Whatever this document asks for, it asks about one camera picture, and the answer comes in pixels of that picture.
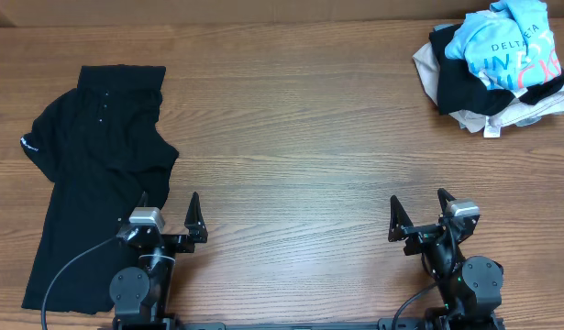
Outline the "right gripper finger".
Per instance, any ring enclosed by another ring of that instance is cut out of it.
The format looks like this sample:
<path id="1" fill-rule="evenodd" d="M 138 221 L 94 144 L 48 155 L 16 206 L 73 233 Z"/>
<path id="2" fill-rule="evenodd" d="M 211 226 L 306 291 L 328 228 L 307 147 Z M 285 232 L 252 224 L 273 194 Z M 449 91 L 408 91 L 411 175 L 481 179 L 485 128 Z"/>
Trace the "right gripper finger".
<path id="1" fill-rule="evenodd" d="M 443 214 L 446 212 L 448 203 L 456 200 L 456 198 L 444 188 L 437 190 L 437 197 Z"/>
<path id="2" fill-rule="evenodd" d="M 396 195 L 390 198 L 390 210 L 388 240 L 390 242 L 404 240 L 410 235 L 409 229 L 414 225 Z"/>

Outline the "black polo shirt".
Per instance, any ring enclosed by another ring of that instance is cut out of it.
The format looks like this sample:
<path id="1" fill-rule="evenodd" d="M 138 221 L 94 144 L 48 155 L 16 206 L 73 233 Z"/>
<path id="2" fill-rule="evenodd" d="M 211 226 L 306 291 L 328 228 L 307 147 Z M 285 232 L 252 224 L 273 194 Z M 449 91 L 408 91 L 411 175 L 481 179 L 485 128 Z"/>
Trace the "black polo shirt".
<path id="1" fill-rule="evenodd" d="M 54 187 L 22 306 L 108 312 L 110 281 L 138 253 L 115 240 L 143 192 L 162 208 L 179 153 L 156 129 L 163 66 L 84 66 L 20 139 Z"/>

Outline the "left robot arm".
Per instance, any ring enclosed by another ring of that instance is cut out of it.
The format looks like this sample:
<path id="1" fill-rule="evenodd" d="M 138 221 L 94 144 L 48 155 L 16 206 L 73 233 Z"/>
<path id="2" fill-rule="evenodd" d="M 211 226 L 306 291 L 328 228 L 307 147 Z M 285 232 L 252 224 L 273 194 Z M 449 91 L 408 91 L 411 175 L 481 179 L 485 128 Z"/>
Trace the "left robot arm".
<path id="1" fill-rule="evenodd" d="M 115 304 L 115 329 L 162 329 L 181 327 L 177 316 L 167 312 L 171 279 L 179 254 L 193 253 L 208 239 L 199 194 L 189 204 L 184 227 L 186 234 L 165 234 L 165 221 L 157 207 L 147 206 L 141 197 L 116 237 L 138 253 L 138 264 L 120 270 L 109 285 Z"/>

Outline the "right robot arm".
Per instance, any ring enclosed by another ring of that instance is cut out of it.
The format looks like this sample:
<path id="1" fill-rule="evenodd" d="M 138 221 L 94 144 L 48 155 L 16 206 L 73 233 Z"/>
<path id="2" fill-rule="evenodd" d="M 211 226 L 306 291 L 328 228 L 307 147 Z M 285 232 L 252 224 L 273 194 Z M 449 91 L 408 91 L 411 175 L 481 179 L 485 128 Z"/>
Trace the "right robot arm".
<path id="1" fill-rule="evenodd" d="M 465 257 L 460 244 L 476 228 L 481 211 L 471 199 L 457 199 L 440 188 L 437 196 L 441 214 L 433 225 L 413 224 L 396 196 L 390 199 L 388 240 L 403 241 L 406 256 L 418 255 L 431 284 L 406 300 L 390 320 L 380 324 L 389 329 L 464 330 L 504 329 L 495 315 L 502 303 L 503 266 L 484 256 Z M 421 318 L 403 318 L 406 308 L 438 289 L 443 305 L 428 308 Z"/>

